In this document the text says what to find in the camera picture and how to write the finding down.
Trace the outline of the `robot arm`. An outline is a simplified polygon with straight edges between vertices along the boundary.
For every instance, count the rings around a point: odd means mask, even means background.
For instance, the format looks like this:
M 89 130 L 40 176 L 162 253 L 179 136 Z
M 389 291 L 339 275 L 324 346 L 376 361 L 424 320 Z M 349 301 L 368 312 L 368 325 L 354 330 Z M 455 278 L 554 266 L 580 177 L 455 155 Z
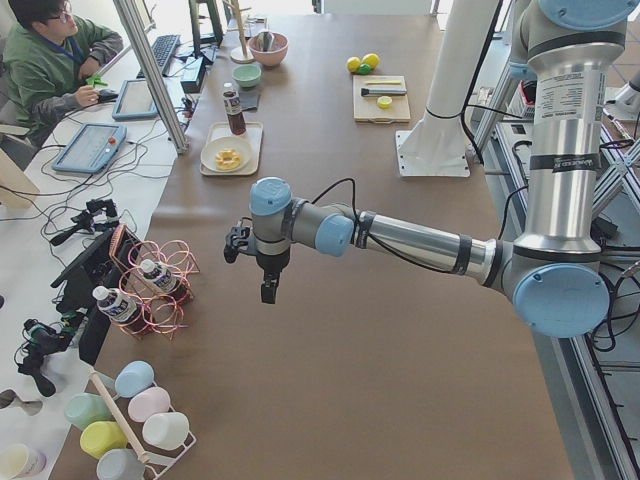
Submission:
M 632 1 L 518 1 L 509 69 L 537 78 L 527 217 L 512 241 L 476 240 L 360 211 L 317 206 L 277 177 L 250 190 L 248 253 L 271 303 L 292 244 L 341 256 L 376 249 L 420 267 L 467 275 L 503 293 L 532 330 L 569 338 L 595 329 L 611 298 L 591 238 L 606 74 L 623 53 Z

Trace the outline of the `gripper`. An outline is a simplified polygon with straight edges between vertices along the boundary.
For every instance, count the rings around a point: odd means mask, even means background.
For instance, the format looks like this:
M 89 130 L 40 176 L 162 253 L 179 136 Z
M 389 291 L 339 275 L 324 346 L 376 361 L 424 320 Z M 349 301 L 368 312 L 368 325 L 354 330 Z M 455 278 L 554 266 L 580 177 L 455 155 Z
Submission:
M 275 304 L 278 282 L 281 272 L 289 263 L 289 253 L 282 252 L 277 255 L 257 253 L 256 261 L 263 270 L 263 283 L 261 284 L 261 301 L 265 304 Z

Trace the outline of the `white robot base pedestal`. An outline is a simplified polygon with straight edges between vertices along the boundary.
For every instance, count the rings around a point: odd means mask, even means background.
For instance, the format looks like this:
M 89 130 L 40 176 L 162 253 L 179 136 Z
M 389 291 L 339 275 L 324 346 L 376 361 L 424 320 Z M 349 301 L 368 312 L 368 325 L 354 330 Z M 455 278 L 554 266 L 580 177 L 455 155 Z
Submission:
M 463 110 L 501 8 L 500 1 L 453 3 L 425 113 L 411 130 L 396 133 L 401 176 L 466 178 L 470 175 L 465 156 Z

